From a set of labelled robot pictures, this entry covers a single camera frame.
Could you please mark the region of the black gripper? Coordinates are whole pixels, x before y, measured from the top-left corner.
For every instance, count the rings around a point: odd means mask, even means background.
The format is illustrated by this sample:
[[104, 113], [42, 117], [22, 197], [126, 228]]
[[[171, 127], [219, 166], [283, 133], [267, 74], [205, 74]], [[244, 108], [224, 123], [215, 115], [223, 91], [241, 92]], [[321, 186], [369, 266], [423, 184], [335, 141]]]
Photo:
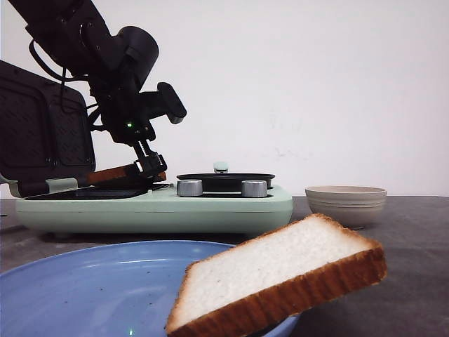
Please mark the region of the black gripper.
[[90, 93], [97, 108], [88, 116], [91, 130], [108, 131], [116, 143], [133, 144], [139, 174], [94, 173], [93, 186], [105, 189], [149, 189], [166, 180], [164, 158], [153, 151], [147, 140], [156, 139], [149, 122], [149, 109], [140, 94], [142, 84], [131, 71], [116, 71], [103, 77], [88, 77]]

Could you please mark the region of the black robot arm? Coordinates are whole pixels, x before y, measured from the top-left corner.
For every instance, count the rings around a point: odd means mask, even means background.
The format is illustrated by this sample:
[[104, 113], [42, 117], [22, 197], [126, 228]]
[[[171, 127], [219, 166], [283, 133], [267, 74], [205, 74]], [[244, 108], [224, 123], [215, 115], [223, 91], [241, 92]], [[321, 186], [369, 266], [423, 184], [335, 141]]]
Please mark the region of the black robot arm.
[[32, 37], [29, 52], [61, 84], [84, 81], [95, 98], [88, 115], [94, 131], [107, 131], [116, 143], [133, 147], [139, 178], [165, 178], [167, 164], [149, 147], [156, 137], [151, 119], [166, 115], [173, 123], [185, 117], [173, 87], [142, 87], [159, 56], [154, 38], [126, 26], [111, 34], [92, 1], [12, 1]]

